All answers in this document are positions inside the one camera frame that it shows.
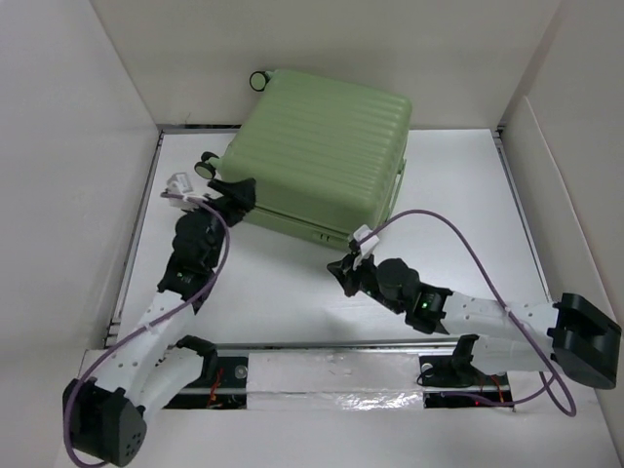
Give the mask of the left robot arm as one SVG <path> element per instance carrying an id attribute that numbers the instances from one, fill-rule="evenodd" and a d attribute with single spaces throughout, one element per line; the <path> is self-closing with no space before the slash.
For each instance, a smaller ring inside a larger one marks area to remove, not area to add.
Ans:
<path id="1" fill-rule="evenodd" d="M 210 195 L 194 194 L 185 173 L 173 175 L 163 198 L 182 210 L 172 253 L 151 304 L 125 337 L 104 351 L 62 394 L 62 439 L 70 460 L 127 466 L 147 424 L 183 387 L 211 384 L 215 345 L 190 328 L 209 298 L 231 247 L 230 230 L 255 207 L 252 178 L 212 179 Z"/>

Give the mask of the metal mounting rail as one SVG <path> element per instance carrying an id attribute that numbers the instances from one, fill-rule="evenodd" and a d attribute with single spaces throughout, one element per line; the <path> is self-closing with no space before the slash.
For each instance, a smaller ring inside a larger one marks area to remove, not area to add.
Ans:
<path id="1" fill-rule="evenodd" d="M 334 347 L 223 346 L 170 410 L 422 410 L 512 401 L 506 374 L 438 387 L 452 343 Z"/>

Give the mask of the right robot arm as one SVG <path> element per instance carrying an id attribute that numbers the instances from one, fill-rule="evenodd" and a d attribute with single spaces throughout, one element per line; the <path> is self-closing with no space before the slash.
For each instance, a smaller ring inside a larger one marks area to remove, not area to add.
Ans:
<path id="1" fill-rule="evenodd" d="M 364 293 L 425 334 L 458 339 L 443 369 L 462 383 L 483 374 L 561 371 L 584 386 L 616 386 L 621 328 L 591 301 L 566 292 L 555 302 L 510 304 L 421 282 L 399 258 L 355 253 L 328 264 L 346 296 Z"/>

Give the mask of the green hard-shell suitcase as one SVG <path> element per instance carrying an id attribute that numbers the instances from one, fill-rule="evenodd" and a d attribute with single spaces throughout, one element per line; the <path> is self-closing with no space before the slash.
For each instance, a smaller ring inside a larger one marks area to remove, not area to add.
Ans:
<path id="1" fill-rule="evenodd" d="M 405 173 L 408 97 L 296 70 L 258 70 L 261 97 L 222 155 L 202 154 L 205 179 L 252 178 L 252 224 L 343 250 L 394 210 Z"/>

